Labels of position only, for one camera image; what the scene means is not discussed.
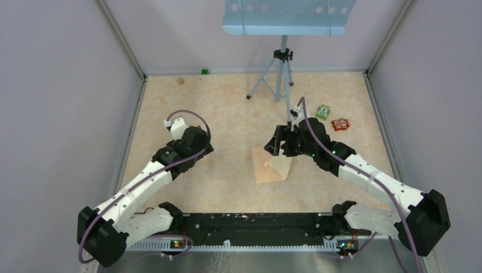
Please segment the peach envelope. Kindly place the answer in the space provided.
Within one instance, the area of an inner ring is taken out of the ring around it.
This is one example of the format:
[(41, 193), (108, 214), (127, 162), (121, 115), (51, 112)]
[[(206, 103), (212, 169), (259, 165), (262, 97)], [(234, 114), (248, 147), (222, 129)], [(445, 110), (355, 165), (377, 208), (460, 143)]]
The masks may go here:
[(265, 184), (279, 182), (279, 174), (268, 165), (268, 161), (272, 155), (264, 151), (262, 147), (253, 147), (251, 152), (256, 183)]

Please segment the cream paper letter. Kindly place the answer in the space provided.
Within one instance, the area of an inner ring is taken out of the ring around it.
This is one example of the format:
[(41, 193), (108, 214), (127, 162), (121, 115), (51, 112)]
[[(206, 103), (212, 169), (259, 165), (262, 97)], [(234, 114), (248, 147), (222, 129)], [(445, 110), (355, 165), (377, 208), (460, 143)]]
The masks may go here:
[(284, 181), (288, 178), (292, 160), (292, 157), (287, 157), (285, 155), (272, 156), (270, 158), (268, 165), (279, 174), (280, 178), (278, 181)]

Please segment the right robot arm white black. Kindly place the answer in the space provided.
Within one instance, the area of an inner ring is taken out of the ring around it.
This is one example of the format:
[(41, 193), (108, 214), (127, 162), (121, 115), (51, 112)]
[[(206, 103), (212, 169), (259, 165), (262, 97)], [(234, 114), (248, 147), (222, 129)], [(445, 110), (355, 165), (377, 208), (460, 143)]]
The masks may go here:
[(377, 169), (350, 146), (330, 139), (324, 124), (307, 118), (296, 125), (278, 125), (264, 150), (272, 156), (306, 155), (322, 170), (351, 182), (389, 207), (374, 209), (348, 202), (333, 219), (334, 229), (354, 229), (396, 236), (408, 249), (428, 256), (451, 227), (446, 199), (435, 189), (423, 192)]

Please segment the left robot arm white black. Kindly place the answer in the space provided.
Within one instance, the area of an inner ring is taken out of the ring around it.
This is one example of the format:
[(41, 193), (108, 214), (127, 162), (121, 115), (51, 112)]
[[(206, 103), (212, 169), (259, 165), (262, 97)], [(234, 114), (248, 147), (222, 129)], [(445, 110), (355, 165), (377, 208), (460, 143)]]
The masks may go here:
[(96, 260), (109, 267), (126, 249), (150, 235), (165, 231), (175, 235), (182, 219), (167, 209), (157, 207), (137, 214), (151, 196), (173, 182), (213, 151), (208, 127), (171, 126), (172, 141), (160, 148), (144, 169), (113, 197), (94, 209), (84, 207), (78, 214), (78, 259), (87, 264)]

